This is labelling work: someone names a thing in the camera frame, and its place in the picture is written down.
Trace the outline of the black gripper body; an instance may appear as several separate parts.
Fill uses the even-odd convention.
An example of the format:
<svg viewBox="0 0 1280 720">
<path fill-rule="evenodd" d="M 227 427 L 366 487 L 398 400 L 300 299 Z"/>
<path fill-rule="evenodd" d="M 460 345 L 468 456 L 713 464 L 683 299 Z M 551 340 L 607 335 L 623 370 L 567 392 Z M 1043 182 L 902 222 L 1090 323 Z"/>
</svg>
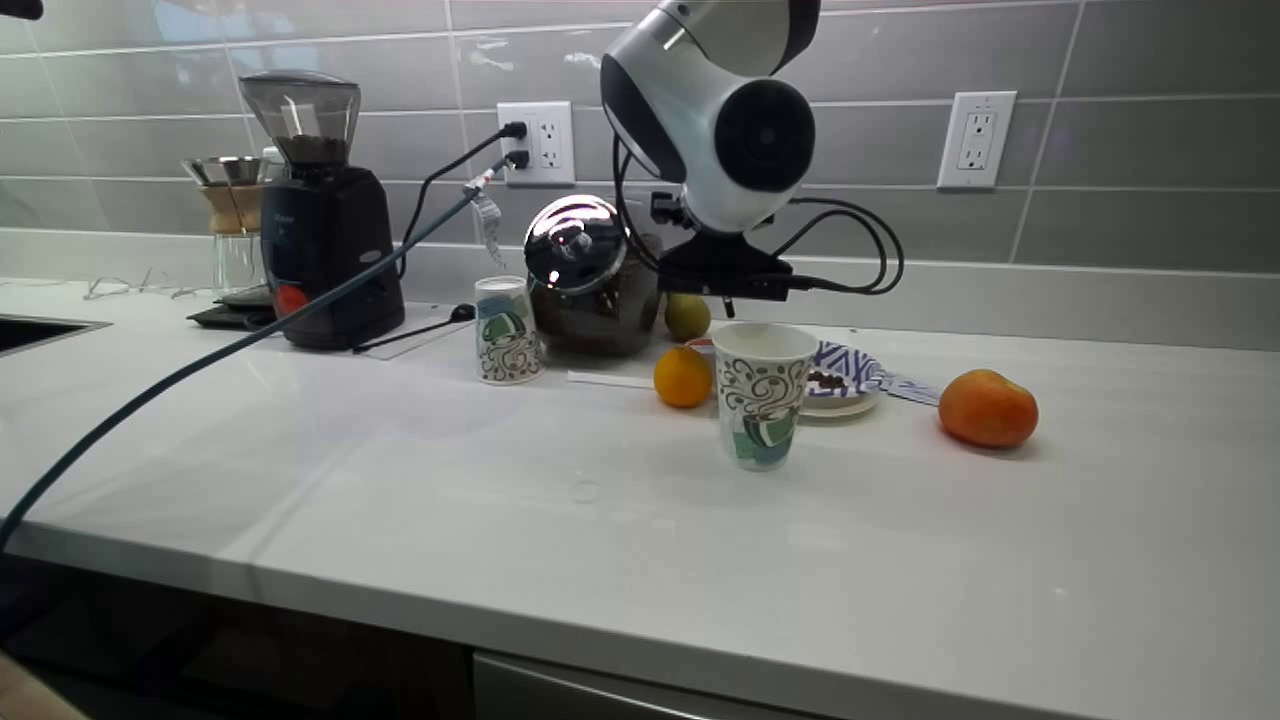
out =
<svg viewBox="0 0 1280 720">
<path fill-rule="evenodd" d="M 792 268 L 740 233 L 698 233 L 659 255 L 663 293 L 784 299 Z"/>
</svg>

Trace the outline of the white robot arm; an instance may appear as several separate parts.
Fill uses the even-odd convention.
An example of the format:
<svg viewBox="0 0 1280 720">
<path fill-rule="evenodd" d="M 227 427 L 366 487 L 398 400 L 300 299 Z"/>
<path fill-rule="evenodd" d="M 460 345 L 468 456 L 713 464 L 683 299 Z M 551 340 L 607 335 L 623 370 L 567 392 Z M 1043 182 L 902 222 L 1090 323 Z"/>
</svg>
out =
<svg viewBox="0 0 1280 720">
<path fill-rule="evenodd" d="M 780 78 L 820 0 L 659 0 L 602 58 L 602 105 L 638 158 L 679 189 L 694 237 L 658 261 L 663 293 L 784 299 L 792 263 L 750 244 L 815 155 L 812 105 Z"/>
</svg>

